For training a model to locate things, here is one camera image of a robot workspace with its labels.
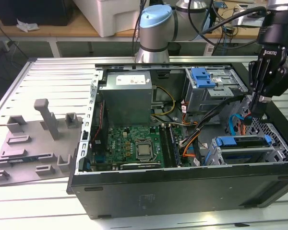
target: white label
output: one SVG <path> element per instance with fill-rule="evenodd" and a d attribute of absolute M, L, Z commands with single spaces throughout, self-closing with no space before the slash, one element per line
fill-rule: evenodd
<path fill-rule="evenodd" d="M 227 75 L 224 70 L 217 70 L 217 71 L 215 71 L 215 70 L 209 71 L 208 70 L 208 73 L 214 74 L 214 75 Z"/>
<path fill-rule="evenodd" d="M 145 85 L 145 75 L 118 75 L 116 85 Z"/>
<path fill-rule="evenodd" d="M 196 157 L 194 157 L 193 162 L 196 166 L 201 166 L 201 163 L 198 161 L 198 159 Z"/>
<path fill-rule="evenodd" d="M 23 160 L 12 160 L 12 161 L 9 161 L 9 163 L 17 163 L 17 162 L 23 162 Z"/>
<path fill-rule="evenodd" d="M 208 149 L 207 143 L 203 143 L 203 146 L 200 147 L 200 150 Z"/>
<path fill-rule="evenodd" d="M 181 110 L 182 110 L 182 112 L 183 112 L 184 114 L 187 113 L 187 107 L 186 107 L 185 105 L 182 105 L 182 106 L 181 106 Z"/>

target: blue cable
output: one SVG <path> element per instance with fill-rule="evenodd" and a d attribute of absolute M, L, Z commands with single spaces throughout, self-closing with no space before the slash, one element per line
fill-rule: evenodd
<path fill-rule="evenodd" d="M 231 115 L 231 116 L 229 117 L 228 126 L 229 126 L 229 129 L 230 129 L 230 132 L 231 132 L 231 135 L 232 135 L 232 136 L 235 136 L 235 135 L 236 135 L 236 132 L 235 132 L 235 130 L 234 130 L 234 125 L 232 124 L 232 119 L 233 119 L 234 117 L 237 117 L 238 119 L 240 119 L 240 120 L 242 120 L 242 121 L 244 120 L 244 117 L 241 116 L 240 114 L 233 114 L 233 115 Z"/>

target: yellow wire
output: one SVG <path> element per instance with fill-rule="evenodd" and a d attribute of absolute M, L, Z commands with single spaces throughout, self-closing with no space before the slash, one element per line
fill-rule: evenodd
<path fill-rule="evenodd" d="M 163 116 L 163 115 L 166 115 L 166 114 L 171 113 L 171 112 L 174 110 L 174 108 L 175 108 L 175 100 L 174 100 L 173 96 L 172 96 L 168 91 L 166 91 L 163 87 L 157 86 L 157 88 L 162 89 L 164 92 L 167 93 L 168 96 L 171 97 L 171 99 L 172 99 L 172 101 L 173 101 L 173 105 L 172 105 L 172 108 L 171 108 L 169 111 L 167 111 L 167 112 L 160 113 L 160 114 L 152 114 L 152 115 L 154 115 L 154 116 Z"/>

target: gray post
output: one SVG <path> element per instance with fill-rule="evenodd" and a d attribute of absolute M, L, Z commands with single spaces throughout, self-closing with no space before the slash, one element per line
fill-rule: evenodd
<path fill-rule="evenodd" d="M 47 99 L 37 99 L 34 103 L 34 108 L 42 115 L 46 126 L 54 140 L 59 139 L 59 131 L 57 126 L 57 120 L 52 117 L 48 110 L 49 101 Z"/>

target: black box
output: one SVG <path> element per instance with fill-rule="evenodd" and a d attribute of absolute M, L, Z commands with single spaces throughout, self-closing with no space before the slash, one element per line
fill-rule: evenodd
<path fill-rule="evenodd" d="M 66 26 L 72 17 L 72 0 L 0 0 L 4 25 L 23 23 Z"/>

